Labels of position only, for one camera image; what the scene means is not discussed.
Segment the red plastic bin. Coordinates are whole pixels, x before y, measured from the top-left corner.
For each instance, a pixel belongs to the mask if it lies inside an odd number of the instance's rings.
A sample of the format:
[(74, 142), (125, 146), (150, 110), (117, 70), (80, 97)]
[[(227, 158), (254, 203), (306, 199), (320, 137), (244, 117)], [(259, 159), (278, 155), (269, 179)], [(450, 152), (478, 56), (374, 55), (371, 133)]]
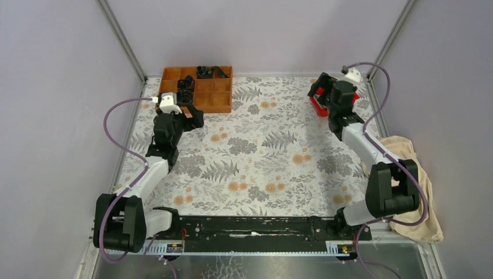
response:
[(316, 90), (314, 96), (309, 97), (309, 99), (312, 103), (312, 106), (314, 107), (317, 115), (320, 117), (327, 117), (328, 116), (328, 110), (325, 107), (322, 107), (322, 105), (320, 105), (319, 102), (316, 100), (316, 97), (320, 97), (324, 91), (325, 91), (325, 89), (319, 88)]

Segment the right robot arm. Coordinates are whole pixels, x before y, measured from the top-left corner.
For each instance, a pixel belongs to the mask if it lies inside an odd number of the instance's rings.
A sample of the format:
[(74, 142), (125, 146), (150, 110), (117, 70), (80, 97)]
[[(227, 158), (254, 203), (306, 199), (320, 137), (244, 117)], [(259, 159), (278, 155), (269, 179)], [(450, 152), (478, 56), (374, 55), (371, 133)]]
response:
[(328, 117), (330, 131), (349, 146), (369, 171), (364, 200), (335, 215), (334, 234), (348, 239), (356, 226), (378, 218), (417, 210), (421, 202), (417, 164), (402, 160), (366, 131), (363, 119), (354, 112), (357, 74), (335, 78), (323, 72), (311, 85), (308, 97), (314, 108)]

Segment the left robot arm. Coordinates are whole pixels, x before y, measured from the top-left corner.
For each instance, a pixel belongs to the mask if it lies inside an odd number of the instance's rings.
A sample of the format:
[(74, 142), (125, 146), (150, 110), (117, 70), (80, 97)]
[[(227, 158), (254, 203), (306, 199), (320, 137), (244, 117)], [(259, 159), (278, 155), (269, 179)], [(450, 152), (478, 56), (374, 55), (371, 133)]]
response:
[(139, 252), (147, 238), (161, 233), (172, 239), (180, 233), (178, 211), (157, 207), (149, 212), (144, 203), (176, 165), (178, 143), (184, 132), (204, 125), (204, 112), (187, 105), (190, 117), (159, 109), (153, 120), (153, 135), (145, 156), (144, 169), (135, 181), (112, 194), (102, 194), (96, 202), (93, 244), (124, 253)]

